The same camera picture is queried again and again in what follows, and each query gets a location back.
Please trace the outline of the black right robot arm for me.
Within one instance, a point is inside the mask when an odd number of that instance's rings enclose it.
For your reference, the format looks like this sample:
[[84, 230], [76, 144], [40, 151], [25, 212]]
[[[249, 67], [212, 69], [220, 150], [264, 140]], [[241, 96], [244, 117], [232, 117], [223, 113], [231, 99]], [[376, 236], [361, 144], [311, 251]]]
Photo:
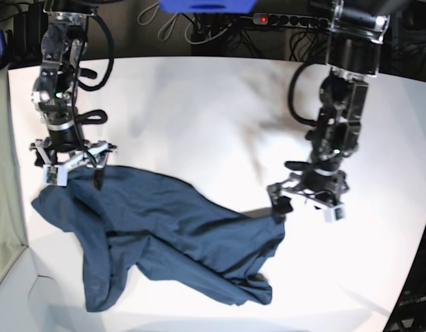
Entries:
[[[45, 185], [65, 187], [68, 173], [80, 166], [93, 170], [93, 185], [102, 188], [109, 154], [116, 146], [106, 141], [89, 142], [85, 125], [103, 125], [108, 115], [101, 109], [80, 113], [76, 106], [79, 89], [98, 91], [107, 83], [114, 65], [112, 34], [97, 14], [102, 1], [47, 1], [44, 12], [51, 18], [41, 41], [41, 65], [31, 100], [46, 125], [48, 136], [36, 139], [30, 150], [36, 153], [35, 165], [42, 168]], [[96, 85], [81, 82], [94, 80], [98, 74], [82, 68], [80, 62], [88, 45], [89, 21], [102, 29], [108, 46], [108, 65]]]

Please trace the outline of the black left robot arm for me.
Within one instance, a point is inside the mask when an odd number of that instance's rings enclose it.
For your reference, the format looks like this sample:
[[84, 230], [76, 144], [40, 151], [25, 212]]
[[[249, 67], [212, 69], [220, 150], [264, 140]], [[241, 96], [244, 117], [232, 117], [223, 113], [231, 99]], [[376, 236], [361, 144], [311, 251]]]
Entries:
[[307, 161], [287, 161], [291, 171], [283, 182], [268, 186], [274, 213], [285, 219], [293, 207], [291, 199], [301, 196], [324, 212], [326, 221], [345, 218], [341, 197], [349, 190], [344, 159], [358, 150], [362, 112], [369, 85], [367, 77], [378, 74], [380, 49], [389, 27], [391, 9], [385, 1], [334, 1], [328, 28], [326, 64], [330, 71], [319, 88], [322, 103], [316, 120], [295, 111], [294, 92], [300, 74], [316, 64], [304, 62], [290, 81], [287, 104], [293, 119], [309, 126], [306, 139], [312, 150]]

